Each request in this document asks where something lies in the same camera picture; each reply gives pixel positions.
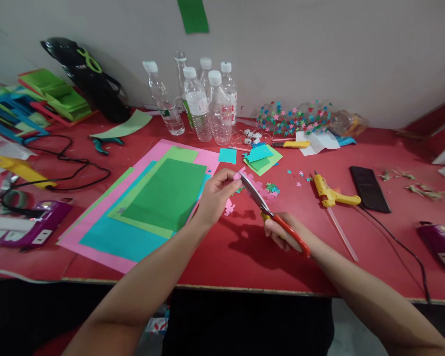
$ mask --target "power cord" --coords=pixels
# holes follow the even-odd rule
[[[396,237],[394,235],[392,235],[392,233],[389,231],[389,229],[387,229],[387,227],[385,227],[382,224],[382,222],[377,220],[368,210],[366,210],[366,208],[364,206],[362,206],[362,205],[358,205],[358,206],[361,208],[361,210],[364,210],[365,213],[367,213],[370,217],[372,217],[379,225],[381,225],[382,228],[385,231],[387,231],[387,233],[393,238],[393,240],[395,242],[397,242],[404,250],[409,252],[417,260],[417,262],[419,262],[420,269],[422,270],[422,283],[424,285],[425,299],[427,299],[427,304],[431,305],[432,300],[430,299],[429,287],[427,286],[427,274],[425,273],[425,267],[424,267],[424,264],[422,263],[422,261],[420,261],[420,259],[411,250],[409,250],[402,242],[397,240]]]
[[[66,147],[64,147],[60,152],[48,151],[48,150],[43,149],[43,148],[37,148],[37,147],[32,147],[32,146],[28,145],[29,140],[31,140],[31,139],[36,139],[37,137],[38,137],[38,138],[43,138],[43,137],[61,137],[61,138],[65,138],[65,139],[69,140],[69,143],[68,143],[68,144],[66,145]],[[69,138],[68,136],[63,136],[63,135],[37,135],[37,136],[32,136],[32,137],[29,137],[29,138],[24,139],[22,144],[23,144],[23,146],[25,146],[26,148],[30,148],[30,149],[32,149],[32,150],[42,151],[42,152],[46,152],[46,153],[50,153],[50,154],[56,155],[58,161],[80,163],[80,164],[82,164],[82,166],[79,167],[79,168],[74,172],[74,174],[71,175],[71,176],[69,176],[69,177],[36,180],[36,181],[31,181],[31,182],[26,182],[26,183],[16,184],[16,185],[15,185],[15,184],[12,184],[11,187],[10,187],[9,189],[7,189],[5,192],[3,192],[3,194],[1,195],[1,197],[0,197],[0,203],[1,203],[5,208],[9,209],[10,211],[12,211],[12,212],[14,212],[14,213],[19,213],[19,214],[21,214],[21,215],[25,215],[25,216],[30,217],[30,218],[39,218],[40,216],[43,215],[43,212],[44,212],[43,210],[21,209],[21,208],[16,208],[16,207],[13,207],[13,206],[11,206],[11,205],[8,205],[8,204],[6,203],[6,201],[5,201],[5,197],[6,197],[6,195],[7,195],[10,191],[12,191],[12,190],[14,190],[14,189],[18,189],[18,188],[20,188],[20,187],[23,187],[23,186],[26,186],[26,185],[31,185],[31,184],[46,183],[46,182],[54,182],[54,181],[61,181],[61,180],[69,180],[69,179],[73,179],[74,177],[76,177],[76,176],[78,175],[78,173],[79,173],[80,171],[82,171],[82,170],[83,170],[84,168],[86,168],[87,166],[95,166],[95,167],[97,167],[98,169],[100,169],[100,170],[102,170],[102,171],[106,171],[107,174],[106,174],[104,177],[99,178],[98,180],[95,180],[95,181],[93,181],[93,182],[91,182],[91,183],[84,184],[84,185],[81,185],[81,186],[78,186],[78,187],[75,187],[75,188],[54,188],[53,186],[48,185],[48,186],[46,187],[46,189],[48,189],[48,190],[52,190],[52,191],[69,191],[69,190],[82,189],[82,188],[86,188],[86,187],[88,187],[88,186],[97,184],[97,183],[99,183],[99,182],[101,182],[101,181],[107,179],[107,178],[110,176],[110,174],[111,174],[111,171],[110,171],[110,170],[108,170],[108,169],[106,169],[106,168],[103,168],[103,167],[100,167],[100,166],[98,166],[97,164],[92,163],[92,162],[89,161],[88,159],[74,159],[74,158],[69,158],[69,157],[67,157],[67,156],[65,155],[65,153],[66,153],[66,151],[68,150],[68,148],[71,147],[71,146],[73,145],[73,140],[72,140],[71,138]]]

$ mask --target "smartphone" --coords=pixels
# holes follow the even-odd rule
[[[389,208],[389,204],[384,198],[374,171],[356,166],[351,166],[350,171],[355,181],[357,193],[361,197],[361,204],[366,209],[391,213],[391,208]]]

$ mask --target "yellow glue gun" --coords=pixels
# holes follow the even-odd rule
[[[361,202],[361,198],[357,195],[347,196],[331,189],[326,183],[325,178],[319,175],[316,171],[314,180],[318,195],[321,197],[321,203],[326,208],[335,206],[336,202],[349,205],[358,205]]]
[[[6,169],[17,176],[23,178],[26,181],[46,180],[41,174],[36,172],[27,161],[23,161],[17,158],[2,157],[0,156],[0,167]],[[57,186],[55,182],[36,183],[38,188],[45,189],[47,186]]]

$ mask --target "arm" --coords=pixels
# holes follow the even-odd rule
[[[346,304],[382,342],[391,355],[445,355],[445,339],[403,296],[351,263],[287,213],[280,213],[308,244],[311,255]],[[272,220],[267,236],[288,251],[300,250],[295,240]]]
[[[149,319],[169,296],[194,251],[241,186],[235,172],[208,180],[194,218],[167,243],[140,261],[107,294],[64,355],[133,355]]]

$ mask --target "glue gun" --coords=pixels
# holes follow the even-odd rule
[[[326,208],[335,206],[336,202],[349,205],[358,205],[361,202],[361,198],[357,195],[347,196],[331,189],[326,183],[325,178],[319,175],[316,171],[314,180],[316,190],[321,198],[321,203]]]

